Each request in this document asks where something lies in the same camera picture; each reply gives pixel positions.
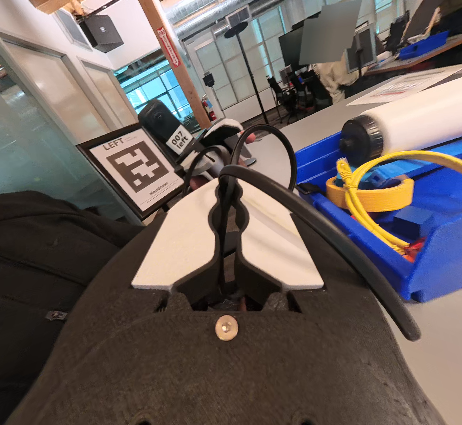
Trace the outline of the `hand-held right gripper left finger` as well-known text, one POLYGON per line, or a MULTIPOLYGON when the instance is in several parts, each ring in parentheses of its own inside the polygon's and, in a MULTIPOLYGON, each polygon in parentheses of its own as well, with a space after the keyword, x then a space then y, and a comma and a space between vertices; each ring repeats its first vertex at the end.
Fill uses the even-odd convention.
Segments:
POLYGON ((218 179, 176 203, 166 214, 131 286, 183 293, 194 305, 218 288, 221 208, 218 179))

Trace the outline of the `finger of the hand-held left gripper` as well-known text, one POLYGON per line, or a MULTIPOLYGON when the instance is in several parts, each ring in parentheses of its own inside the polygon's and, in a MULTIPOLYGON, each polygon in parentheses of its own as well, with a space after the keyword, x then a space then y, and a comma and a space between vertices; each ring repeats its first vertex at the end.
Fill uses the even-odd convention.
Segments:
POLYGON ((222 168, 231 161, 231 154, 224 146, 205 154, 195 165, 192 176, 218 177, 222 168))
POLYGON ((222 145, 226 139, 239 134, 243 130, 242 125, 233 119, 223 118, 216 120, 201 134, 199 143, 203 146, 222 145))

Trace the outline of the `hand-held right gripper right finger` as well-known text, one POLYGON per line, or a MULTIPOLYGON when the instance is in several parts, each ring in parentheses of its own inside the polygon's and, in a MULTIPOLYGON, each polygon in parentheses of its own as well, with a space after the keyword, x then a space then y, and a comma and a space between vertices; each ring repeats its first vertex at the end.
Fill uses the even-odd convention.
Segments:
POLYGON ((251 300, 264 305, 273 293, 324 287, 290 211, 245 181, 236 181, 239 227, 234 276, 251 300))

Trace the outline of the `blue plastic bin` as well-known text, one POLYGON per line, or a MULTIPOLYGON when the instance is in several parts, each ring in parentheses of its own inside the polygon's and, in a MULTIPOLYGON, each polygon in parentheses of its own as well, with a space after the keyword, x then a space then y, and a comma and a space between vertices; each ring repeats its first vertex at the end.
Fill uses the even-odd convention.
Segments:
MULTIPOLYGON (((297 184, 308 182, 326 191, 326 181, 335 177, 335 185, 343 187, 343 179, 337 170, 337 161, 344 157, 339 151, 339 141, 340 133, 336 133, 295 153, 297 184)), ((434 225, 414 263, 403 255, 404 249, 415 241, 392 231, 393 217, 401 209, 382 213, 366 211, 371 221, 380 227, 378 237, 370 230, 370 222, 358 222, 354 213, 337 207, 326 196, 301 194, 373 261, 401 297, 419 302, 460 290, 462 278, 461 168, 450 168, 441 160, 443 156, 461 158, 461 141, 426 151, 426 155, 429 154, 430 160, 428 157, 423 160, 403 157, 384 160, 380 157, 369 162, 364 173, 380 165, 398 162, 406 170, 406 175, 414 180, 411 206, 434 213, 434 225)))

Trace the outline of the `white bottle with black lid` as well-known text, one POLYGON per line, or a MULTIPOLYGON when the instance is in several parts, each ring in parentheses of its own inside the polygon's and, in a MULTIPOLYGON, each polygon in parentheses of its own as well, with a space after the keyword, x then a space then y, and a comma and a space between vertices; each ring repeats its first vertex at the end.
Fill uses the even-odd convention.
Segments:
POLYGON ((462 136, 462 78, 362 112, 346 121, 339 151, 355 167, 393 152, 432 148, 462 136))

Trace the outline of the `person's left forearm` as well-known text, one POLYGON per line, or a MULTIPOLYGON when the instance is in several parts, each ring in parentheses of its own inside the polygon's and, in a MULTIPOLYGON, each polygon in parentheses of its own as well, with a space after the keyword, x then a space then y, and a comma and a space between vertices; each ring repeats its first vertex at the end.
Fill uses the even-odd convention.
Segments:
POLYGON ((112 220, 36 191, 0 196, 1 248, 121 249, 147 226, 112 220))

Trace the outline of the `person's left hand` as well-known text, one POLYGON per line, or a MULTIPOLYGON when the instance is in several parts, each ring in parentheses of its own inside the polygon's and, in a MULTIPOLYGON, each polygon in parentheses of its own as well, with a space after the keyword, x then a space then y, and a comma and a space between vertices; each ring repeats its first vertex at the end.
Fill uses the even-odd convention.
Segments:
POLYGON ((213 178, 209 176, 208 174, 200 174, 200 175, 194 175, 191 177, 189 181, 189 187, 191 190, 195 191, 202 187, 203 185, 207 184, 210 182, 213 178))

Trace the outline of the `framed marker sign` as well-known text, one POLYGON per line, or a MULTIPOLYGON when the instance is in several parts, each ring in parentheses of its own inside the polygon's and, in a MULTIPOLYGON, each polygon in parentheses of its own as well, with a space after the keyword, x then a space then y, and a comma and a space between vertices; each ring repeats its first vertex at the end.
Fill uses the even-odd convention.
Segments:
POLYGON ((182 191, 180 168, 139 123, 82 142, 76 148, 141 222, 166 209, 182 191))

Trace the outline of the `red sign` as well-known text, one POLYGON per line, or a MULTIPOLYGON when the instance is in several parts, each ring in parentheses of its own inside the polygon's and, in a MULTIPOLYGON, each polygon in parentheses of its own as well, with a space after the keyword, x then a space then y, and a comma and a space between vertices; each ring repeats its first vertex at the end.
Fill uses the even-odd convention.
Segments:
POLYGON ((160 43, 164 45, 165 51, 167 52, 171 60, 171 63, 173 64, 175 68, 179 67, 181 65, 181 60, 180 60, 180 57, 178 56, 178 53, 175 49, 174 44, 172 43, 169 37, 168 32, 165 30, 164 27, 156 29, 156 32, 159 37, 160 43))

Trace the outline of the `black floor pole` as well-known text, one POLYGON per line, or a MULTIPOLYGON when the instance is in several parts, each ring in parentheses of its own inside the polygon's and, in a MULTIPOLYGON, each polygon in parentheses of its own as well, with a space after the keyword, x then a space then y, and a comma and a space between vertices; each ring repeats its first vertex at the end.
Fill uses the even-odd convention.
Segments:
POLYGON ((248 26, 248 22, 247 21, 242 21, 239 24, 236 24, 236 25, 234 25, 232 27, 229 27, 228 30, 226 31, 226 33, 224 34, 224 37, 227 38, 227 39, 231 39, 233 37, 237 38, 237 41, 238 41, 240 51, 241 51, 243 59, 244 59, 244 63, 245 63, 247 72, 248 72, 248 74, 250 76, 250 80, 251 80, 253 90, 254 90, 255 95, 257 97, 257 102, 258 102, 258 105, 260 107, 261 114, 263 116, 265 124, 269 125, 269 121, 268 121, 266 112, 264 110, 263 103, 262 103, 262 100, 260 98, 259 92, 257 90, 257 85, 256 85, 256 82, 254 80, 254 76, 253 76, 253 73, 251 71, 251 67, 250 67, 250 64, 249 64, 249 61, 248 61, 248 58, 247 58, 243 43, 242 43, 241 38, 240 38, 240 34, 247 28, 247 26, 248 26))

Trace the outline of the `black television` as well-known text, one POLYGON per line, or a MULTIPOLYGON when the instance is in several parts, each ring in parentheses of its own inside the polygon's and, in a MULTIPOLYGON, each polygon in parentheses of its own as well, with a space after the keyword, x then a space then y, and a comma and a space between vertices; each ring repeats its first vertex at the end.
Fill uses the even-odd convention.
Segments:
POLYGON ((301 27, 280 36, 285 66, 289 66, 292 71, 298 71, 310 64, 322 63, 324 54, 320 40, 321 31, 320 20, 312 18, 306 19, 301 27))

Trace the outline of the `yellow tape roll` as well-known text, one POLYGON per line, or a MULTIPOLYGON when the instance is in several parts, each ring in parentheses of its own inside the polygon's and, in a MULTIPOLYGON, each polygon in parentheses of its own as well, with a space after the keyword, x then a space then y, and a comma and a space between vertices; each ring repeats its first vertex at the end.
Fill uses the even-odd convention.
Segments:
MULTIPOLYGON (((326 181, 326 197, 337 207, 349 210, 343 187, 335 185, 335 177, 326 181)), ((395 187, 357 191, 361 205, 368 213, 385 213, 405 208, 412 204, 414 180, 406 178, 395 187)))

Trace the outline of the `red transparent cube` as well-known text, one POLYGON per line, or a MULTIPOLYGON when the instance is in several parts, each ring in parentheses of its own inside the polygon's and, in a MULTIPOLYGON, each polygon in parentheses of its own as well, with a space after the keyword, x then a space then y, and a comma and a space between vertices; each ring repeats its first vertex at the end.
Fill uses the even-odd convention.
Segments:
POLYGON ((419 255, 419 253, 422 251, 423 247, 424 247, 424 244, 425 244, 425 238, 420 238, 419 240, 413 242, 413 243, 410 243, 408 247, 406 247, 404 249, 404 255, 403 257, 411 262, 411 263, 414 263, 417 256, 419 255))

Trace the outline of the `blue block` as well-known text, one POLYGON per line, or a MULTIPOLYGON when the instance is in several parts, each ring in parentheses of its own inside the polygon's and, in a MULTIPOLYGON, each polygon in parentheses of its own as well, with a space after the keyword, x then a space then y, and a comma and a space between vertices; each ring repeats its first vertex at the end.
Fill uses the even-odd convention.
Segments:
POLYGON ((427 209, 407 206, 393 217, 392 231, 400 237, 416 241, 428 236, 434 225, 434 213, 427 209))

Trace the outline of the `grey panel on stand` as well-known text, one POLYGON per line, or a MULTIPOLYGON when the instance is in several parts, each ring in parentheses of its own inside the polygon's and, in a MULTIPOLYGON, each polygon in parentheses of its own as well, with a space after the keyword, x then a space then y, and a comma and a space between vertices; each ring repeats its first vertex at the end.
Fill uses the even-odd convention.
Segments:
POLYGON ((357 71, 363 75, 363 68, 376 64, 376 28, 368 24, 357 29, 353 35, 352 44, 345 50, 346 70, 348 73, 357 71))

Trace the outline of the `person's black jacket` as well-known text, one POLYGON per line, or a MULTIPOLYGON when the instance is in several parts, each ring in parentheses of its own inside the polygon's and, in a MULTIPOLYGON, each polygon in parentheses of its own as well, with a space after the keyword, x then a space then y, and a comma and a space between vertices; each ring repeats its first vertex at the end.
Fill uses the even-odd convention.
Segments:
POLYGON ((52 253, 45 263, 1 257, 1 423, 39 376, 83 291, 119 250, 52 253))

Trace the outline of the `printed paper sheet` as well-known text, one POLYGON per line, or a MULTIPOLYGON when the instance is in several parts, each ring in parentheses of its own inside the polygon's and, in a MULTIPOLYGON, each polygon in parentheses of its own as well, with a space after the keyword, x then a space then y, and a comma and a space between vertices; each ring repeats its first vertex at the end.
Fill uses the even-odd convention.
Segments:
POLYGON ((378 87, 367 90, 366 94, 347 103, 347 106, 376 105, 393 102, 404 97, 419 93, 439 84, 461 78, 461 65, 448 68, 413 72, 398 76, 378 87))

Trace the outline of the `wooden desk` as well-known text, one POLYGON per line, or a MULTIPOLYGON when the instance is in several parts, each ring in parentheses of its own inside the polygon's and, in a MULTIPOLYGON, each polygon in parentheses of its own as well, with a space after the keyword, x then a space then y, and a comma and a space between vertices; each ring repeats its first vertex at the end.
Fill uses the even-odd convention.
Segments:
POLYGON ((365 76, 371 76, 376 74, 385 74, 394 71, 408 70, 418 64, 424 63, 425 61, 431 60, 440 56, 446 52, 452 52, 462 44, 462 35, 455 35, 447 39, 446 43, 441 47, 438 47, 430 52, 427 52, 421 56, 410 58, 410 59, 398 59, 390 58, 390 60, 383 61, 380 64, 371 66, 365 76))

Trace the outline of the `small blue bin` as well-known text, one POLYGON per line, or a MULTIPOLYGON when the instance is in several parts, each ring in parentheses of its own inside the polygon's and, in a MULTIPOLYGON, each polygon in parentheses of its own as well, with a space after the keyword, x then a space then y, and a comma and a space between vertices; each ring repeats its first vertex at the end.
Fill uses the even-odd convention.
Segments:
POLYGON ((446 30, 435 35, 430 35, 429 37, 416 43, 410 44, 400 50, 398 59, 408 60, 434 51, 435 49, 438 49, 446 44, 448 34, 449 31, 446 30))

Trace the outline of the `easel board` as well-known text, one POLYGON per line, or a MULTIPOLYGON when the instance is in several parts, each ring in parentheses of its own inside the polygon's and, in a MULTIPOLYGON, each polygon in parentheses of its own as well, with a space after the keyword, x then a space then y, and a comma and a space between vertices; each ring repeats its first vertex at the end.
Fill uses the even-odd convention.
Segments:
POLYGON ((429 37, 433 25, 440 16, 441 0, 420 0, 420 3, 410 18, 401 43, 412 45, 429 37))

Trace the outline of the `black wall speaker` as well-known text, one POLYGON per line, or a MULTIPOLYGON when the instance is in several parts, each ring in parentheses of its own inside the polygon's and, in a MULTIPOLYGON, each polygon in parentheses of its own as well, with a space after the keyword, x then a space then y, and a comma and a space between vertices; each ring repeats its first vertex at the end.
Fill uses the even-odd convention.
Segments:
POLYGON ((79 26, 91 46, 100 52, 108 53, 124 44, 114 23, 107 15, 86 18, 79 26))

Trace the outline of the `wooden post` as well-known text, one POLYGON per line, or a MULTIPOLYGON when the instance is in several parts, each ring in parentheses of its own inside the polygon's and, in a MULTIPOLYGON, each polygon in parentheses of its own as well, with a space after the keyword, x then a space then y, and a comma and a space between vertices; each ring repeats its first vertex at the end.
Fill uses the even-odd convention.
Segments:
POLYGON ((138 0, 148 23, 150 24, 153 33, 155 34, 159 45, 162 49, 162 52, 165 55, 165 58, 169 61, 170 67, 173 70, 173 73, 176 77, 176 80, 179 84, 179 86, 182 89, 182 92, 184 93, 188 104, 190 105, 193 115, 195 119, 197 120, 199 126, 201 129, 209 128, 211 125, 211 122, 201 104, 201 97, 197 93, 197 90, 188 74, 187 67, 183 63, 181 56, 176 48, 176 44, 173 41, 171 37, 171 33, 173 32, 170 28, 170 24, 168 22, 168 19, 166 18, 166 15, 162 9, 161 3, 159 0, 138 0), (175 46, 175 49, 178 53, 178 56, 180 57, 181 60, 181 65, 179 67, 174 67, 173 64, 171 63, 171 60, 165 51, 164 45, 160 43, 159 37, 157 35, 156 29, 164 27, 165 30, 168 32, 169 37, 172 41, 172 43, 175 46))

